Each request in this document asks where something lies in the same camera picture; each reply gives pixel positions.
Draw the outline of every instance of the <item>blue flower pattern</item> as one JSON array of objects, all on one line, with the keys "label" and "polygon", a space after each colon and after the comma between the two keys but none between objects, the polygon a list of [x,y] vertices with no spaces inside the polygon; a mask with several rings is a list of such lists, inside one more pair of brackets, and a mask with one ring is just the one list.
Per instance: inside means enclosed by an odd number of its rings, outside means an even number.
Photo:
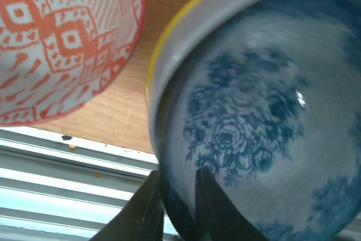
[{"label": "blue flower pattern", "polygon": [[[289,8],[290,1],[297,7]],[[361,55],[360,5],[353,0],[331,0],[345,12],[319,5],[329,1],[269,0],[248,14],[257,13],[258,9],[275,9],[290,17],[318,18],[319,14],[325,14],[339,20],[353,30],[343,43],[348,53],[346,61],[361,73],[361,62],[355,57]],[[210,170],[215,177],[224,169],[224,184],[237,188],[243,173],[250,178],[270,170],[279,158],[277,154],[292,159],[288,143],[305,135],[298,118],[305,108],[301,108],[302,101],[295,94],[310,83],[304,77],[291,86],[280,80],[264,82],[262,78],[267,75],[275,79],[292,61],[275,48],[265,49],[263,54],[244,52],[241,61],[227,52],[214,59],[208,66],[207,84],[197,86],[189,95],[183,129],[189,143],[186,160],[191,161],[197,148],[204,145],[208,153],[198,153],[196,167]],[[232,92],[226,92],[230,86]],[[330,240],[357,215],[361,209],[361,111],[356,113],[350,138],[354,140],[358,157],[355,174],[329,178],[325,185],[314,190],[314,203],[303,230],[296,230],[287,221],[257,222],[256,228],[270,241]]]},{"label": "blue flower pattern", "polygon": [[210,62],[207,84],[197,85],[188,96],[186,160],[204,146],[208,153],[199,153],[196,166],[214,176],[223,169],[225,185],[237,188],[243,175],[269,171],[276,154],[291,159],[288,143],[303,137],[298,117],[305,109],[297,93],[309,84],[302,77],[290,84],[279,75],[292,65],[276,48],[246,50],[240,61],[220,54]]}]

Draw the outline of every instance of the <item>wooden table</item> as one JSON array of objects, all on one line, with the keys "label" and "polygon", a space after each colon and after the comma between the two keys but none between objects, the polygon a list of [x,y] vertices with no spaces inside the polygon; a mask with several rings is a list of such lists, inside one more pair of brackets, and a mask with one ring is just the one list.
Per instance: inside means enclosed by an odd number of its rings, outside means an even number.
[{"label": "wooden table", "polygon": [[161,32],[188,1],[148,0],[137,49],[114,83],[84,108],[36,128],[152,153],[145,100],[147,69]]}]

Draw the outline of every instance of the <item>orange patterned bowl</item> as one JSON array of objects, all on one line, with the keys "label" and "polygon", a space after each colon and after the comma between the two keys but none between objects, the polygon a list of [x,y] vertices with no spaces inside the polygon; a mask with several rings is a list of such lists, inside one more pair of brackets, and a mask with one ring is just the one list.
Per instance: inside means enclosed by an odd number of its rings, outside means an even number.
[{"label": "orange patterned bowl", "polygon": [[146,0],[0,0],[0,126],[80,108],[121,72]]}]

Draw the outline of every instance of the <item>yellow rim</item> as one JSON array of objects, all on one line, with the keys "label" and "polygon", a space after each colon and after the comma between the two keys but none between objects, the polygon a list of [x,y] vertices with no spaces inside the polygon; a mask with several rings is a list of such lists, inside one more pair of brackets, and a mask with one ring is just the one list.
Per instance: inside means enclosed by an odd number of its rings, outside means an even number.
[{"label": "yellow rim", "polygon": [[200,1],[202,0],[190,0],[185,6],[183,6],[178,13],[172,18],[169,24],[166,26],[165,30],[163,31],[161,37],[157,41],[157,44],[154,48],[151,63],[149,64],[148,68],[148,76],[146,82],[146,99],[147,103],[149,104],[149,88],[152,83],[154,68],[158,59],[158,56],[163,48],[165,41],[167,40],[170,32],[174,29],[174,27],[178,24],[178,22],[193,8],[195,7]]}]

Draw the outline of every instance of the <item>bowl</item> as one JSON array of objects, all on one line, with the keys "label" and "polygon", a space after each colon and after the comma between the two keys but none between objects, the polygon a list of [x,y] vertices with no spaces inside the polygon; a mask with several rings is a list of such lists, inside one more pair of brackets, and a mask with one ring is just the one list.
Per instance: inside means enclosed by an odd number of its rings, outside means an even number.
[{"label": "bowl", "polygon": [[[151,71],[149,133],[186,240],[197,169],[271,241],[330,240],[360,211],[360,7],[202,0],[171,25]],[[192,25],[204,11],[210,20]]]},{"label": "bowl", "polygon": [[0,0],[0,126],[64,116],[101,93],[139,38],[146,0]]}]

